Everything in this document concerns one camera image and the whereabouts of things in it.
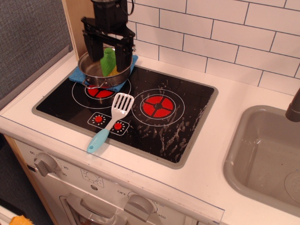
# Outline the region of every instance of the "silver pot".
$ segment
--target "silver pot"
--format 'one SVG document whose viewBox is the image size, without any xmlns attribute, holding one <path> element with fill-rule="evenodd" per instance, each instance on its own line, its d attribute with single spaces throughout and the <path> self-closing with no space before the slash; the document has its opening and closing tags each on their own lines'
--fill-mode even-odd
<svg viewBox="0 0 300 225">
<path fill-rule="evenodd" d="M 130 66 L 117 75 L 103 76 L 100 61 L 93 62 L 87 52 L 80 57 L 78 67 L 86 76 L 82 84 L 88 89 L 117 86 L 125 82 L 130 76 Z"/>
</svg>

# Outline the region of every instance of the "toy stove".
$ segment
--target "toy stove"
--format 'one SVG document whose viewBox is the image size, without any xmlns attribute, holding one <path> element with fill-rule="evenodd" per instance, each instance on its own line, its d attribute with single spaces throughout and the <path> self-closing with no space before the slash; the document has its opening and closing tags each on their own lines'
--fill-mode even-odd
<svg viewBox="0 0 300 225">
<path fill-rule="evenodd" d="M 213 87 L 134 67 L 120 92 L 135 97 L 131 112 L 106 142 L 170 167 L 183 165 L 217 95 Z M 86 135 L 105 128 L 115 92 L 62 81 L 33 109 Z"/>
</svg>

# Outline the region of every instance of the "tile backsplash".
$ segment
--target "tile backsplash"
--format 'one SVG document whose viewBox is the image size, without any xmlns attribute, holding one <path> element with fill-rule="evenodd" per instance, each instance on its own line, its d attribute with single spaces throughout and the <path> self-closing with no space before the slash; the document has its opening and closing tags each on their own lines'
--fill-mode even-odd
<svg viewBox="0 0 300 225">
<path fill-rule="evenodd" d="M 137 55 L 290 95 L 300 87 L 300 0 L 135 0 L 128 19 Z"/>
</svg>

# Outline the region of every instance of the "knob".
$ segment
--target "knob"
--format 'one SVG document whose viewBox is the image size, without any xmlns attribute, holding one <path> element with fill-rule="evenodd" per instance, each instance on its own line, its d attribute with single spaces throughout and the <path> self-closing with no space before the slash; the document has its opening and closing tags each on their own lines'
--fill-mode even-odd
<svg viewBox="0 0 300 225">
<path fill-rule="evenodd" d="M 47 176 L 48 173 L 54 172 L 57 167 L 56 161 L 45 153 L 37 154 L 34 158 L 34 165 L 43 177 Z"/>
<path fill-rule="evenodd" d="M 153 209 L 153 205 L 147 199 L 139 195 L 132 195 L 124 207 L 125 212 L 128 212 L 143 222 L 147 221 Z"/>
<path fill-rule="evenodd" d="M 115 123 L 114 126 L 113 126 L 113 128 L 114 128 L 115 130 L 121 130 L 122 127 L 123 127 L 123 125 L 122 125 L 121 123 Z"/>
<path fill-rule="evenodd" d="M 102 116 L 96 116 L 96 117 L 95 117 L 95 122 L 96 122 L 96 123 L 101 123 L 102 121 L 103 121 Z"/>
</svg>

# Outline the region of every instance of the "gray knob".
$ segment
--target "gray knob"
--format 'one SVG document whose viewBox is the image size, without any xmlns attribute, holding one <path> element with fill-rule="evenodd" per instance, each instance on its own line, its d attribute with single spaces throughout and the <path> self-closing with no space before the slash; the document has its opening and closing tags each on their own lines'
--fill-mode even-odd
<svg viewBox="0 0 300 225">
<path fill-rule="evenodd" d="M 143 222 L 146 222 L 151 212 L 153 205 L 144 197 L 132 195 L 124 207 L 124 211 L 135 216 Z"/>
<path fill-rule="evenodd" d="M 45 177 L 48 173 L 55 171 L 57 162 L 45 153 L 38 153 L 34 158 L 34 165 L 37 167 L 40 174 Z"/>
</svg>

